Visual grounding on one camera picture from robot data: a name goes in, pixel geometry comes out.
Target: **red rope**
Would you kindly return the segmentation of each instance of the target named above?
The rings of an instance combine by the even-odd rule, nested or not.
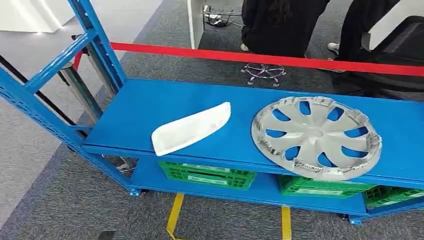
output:
[[[80,51],[75,55],[75,58],[73,59],[73,68],[78,71],[78,68],[80,67],[81,58],[83,57],[83,52]]]
[[[245,62],[245,63],[284,65],[284,66],[312,68],[312,69],[337,69],[337,70],[346,70],[346,71],[352,71],[352,72],[424,77],[423,66],[376,64],[376,63],[349,62],[349,61],[329,61],[329,60],[323,60],[323,59],[307,59],[307,58],[298,58],[298,57],[259,55],[259,54],[242,53],[242,52],[200,50],[200,49],[173,47],[173,46],[156,46],[156,45],[121,43],[121,42],[111,42],[111,46],[113,49],[119,50],[119,51],[171,55],[171,56],[198,58],[198,59],[213,59],[213,60]]]

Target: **plastic crate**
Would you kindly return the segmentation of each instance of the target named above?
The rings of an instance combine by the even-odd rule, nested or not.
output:
[[[302,176],[279,175],[278,183],[283,196],[326,197],[345,199],[374,188],[374,184],[350,181],[321,181]]]
[[[169,179],[198,184],[247,190],[256,172],[230,168],[160,161],[160,167]]]
[[[366,191],[364,196],[368,207],[381,207],[422,197],[424,196],[424,190],[394,186],[377,186]]]

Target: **black pants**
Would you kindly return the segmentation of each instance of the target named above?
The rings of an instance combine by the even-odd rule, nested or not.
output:
[[[362,48],[362,35],[368,32],[400,0],[353,0],[341,30],[337,60],[355,61]]]
[[[308,48],[318,17],[330,0],[290,0],[290,15],[267,21],[274,0],[244,0],[241,40],[256,54],[301,57]]]

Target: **blue metal shelf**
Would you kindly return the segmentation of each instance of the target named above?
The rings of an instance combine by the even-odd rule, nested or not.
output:
[[[177,181],[165,176],[158,159],[160,158],[154,156],[140,159],[131,177],[134,188],[358,216],[369,215],[361,193],[346,199],[282,196],[276,176],[270,173],[258,173],[249,190]]]
[[[361,194],[347,199],[281,196],[273,174],[293,173],[274,164],[257,150],[251,138],[251,123],[257,112],[285,97],[326,96],[361,110],[382,136],[379,163],[367,174],[353,179],[377,185],[424,189],[420,166],[424,155],[424,103],[331,94],[316,94],[263,88],[208,85],[145,79],[127,79],[90,0],[68,0],[84,33],[31,80],[22,85],[0,68],[0,96],[26,114],[73,151],[114,179],[132,196],[141,189],[263,203],[289,205],[349,214],[352,224],[361,220],[424,207],[424,197],[393,205],[366,209]],[[90,45],[114,88],[119,90],[93,127],[69,126],[43,105],[34,93],[82,48]],[[211,136],[187,148],[156,157],[151,134],[159,126],[230,102],[228,123]],[[87,139],[76,130],[90,132]],[[121,174],[102,155],[139,158],[131,179]],[[157,161],[184,162],[258,172],[247,191],[169,180]]]
[[[290,96],[316,95],[251,87],[129,79],[83,147],[91,153],[136,158],[152,156],[154,150],[150,136],[157,127],[222,102],[230,102],[231,118],[222,129],[164,158],[173,162],[292,175],[259,152],[252,141],[250,125],[257,112],[273,101]],[[421,165],[421,159],[416,156],[424,154],[419,139],[424,135],[424,128],[417,127],[420,124],[417,120],[423,118],[422,103],[320,95],[360,109],[369,116],[382,136],[380,161],[370,172],[354,181],[424,189],[424,175],[416,167]],[[408,159],[408,164],[400,164],[405,159]]]

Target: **chair base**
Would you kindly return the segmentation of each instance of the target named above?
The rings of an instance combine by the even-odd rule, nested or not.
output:
[[[283,66],[280,65],[268,65],[258,63],[248,63],[243,69],[240,70],[242,73],[248,73],[252,77],[247,82],[248,85],[255,84],[255,79],[274,79],[273,86],[275,88],[280,86],[279,77],[286,75],[286,71]]]

